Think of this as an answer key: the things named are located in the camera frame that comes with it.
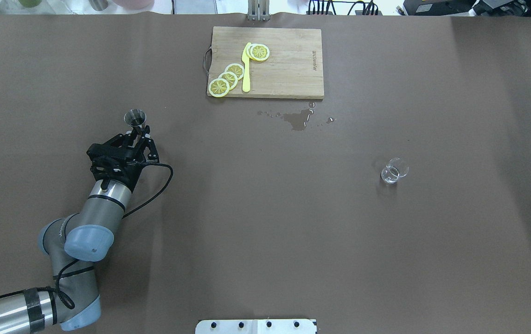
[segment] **wooden cutting board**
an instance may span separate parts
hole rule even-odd
[[[243,63],[240,58],[248,42],[267,45],[269,58],[251,60],[251,91],[244,93],[239,80],[226,97],[323,99],[320,29],[214,27],[208,83],[227,65]]]

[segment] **green cup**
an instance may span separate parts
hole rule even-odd
[[[18,0],[22,6],[32,8],[40,5],[42,0]]]

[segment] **clear glass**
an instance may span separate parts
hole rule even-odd
[[[386,184],[394,184],[400,178],[405,177],[409,172],[409,166],[401,158],[391,159],[380,172],[380,178]]]
[[[132,109],[125,113],[123,121],[130,127],[143,127],[146,123],[146,114],[141,109]]]

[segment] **water droplet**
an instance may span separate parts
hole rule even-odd
[[[283,114],[282,119],[292,125],[292,129],[296,131],[303,131],[306,129],[306,123],[313,114],[311,109],[301,110],[300,113],[295,114]]]

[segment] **white metal plate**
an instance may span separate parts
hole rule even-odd
[[[314,319],[211,320],[200,321],[195,334],[316,334],[316,324]]]

